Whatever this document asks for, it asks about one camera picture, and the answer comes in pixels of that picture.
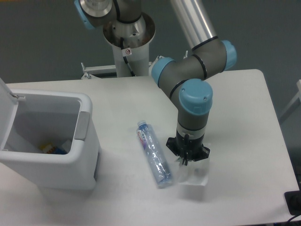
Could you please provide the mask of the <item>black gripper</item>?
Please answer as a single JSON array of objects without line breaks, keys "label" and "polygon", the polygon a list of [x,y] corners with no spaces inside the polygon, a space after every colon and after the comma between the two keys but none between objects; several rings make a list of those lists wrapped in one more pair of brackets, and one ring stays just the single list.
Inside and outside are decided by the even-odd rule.
[{"label": "black gripper", "polygon": [[178,157],[176,160],[179,164],[188,161],[200,161],[207,159],[210,154],[210,149],[203,146],[204,135],[197,139],[189,138],[189,135],[182,137],[178,132],[176,137],[169,137],[166,146]]}]

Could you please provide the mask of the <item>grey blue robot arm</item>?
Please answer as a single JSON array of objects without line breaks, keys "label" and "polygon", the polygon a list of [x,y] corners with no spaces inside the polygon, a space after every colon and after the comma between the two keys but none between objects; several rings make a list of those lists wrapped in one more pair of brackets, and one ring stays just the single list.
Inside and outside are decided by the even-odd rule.
[{"label": "grey blue robot arm", "polygon": [[203,145],[213,91],[206,79],[231,68],[235,47],[220,40],[199,0],[173,0],[171,5],[192,54],[174,61],[162,57],[149,62],[155,24],[139,0],[77,0],[78,14],[88,29],[103,28],[111,45],[118,77],[150,75],[178,110],[176,136],[167,147],[183,165],[208,158]]}]

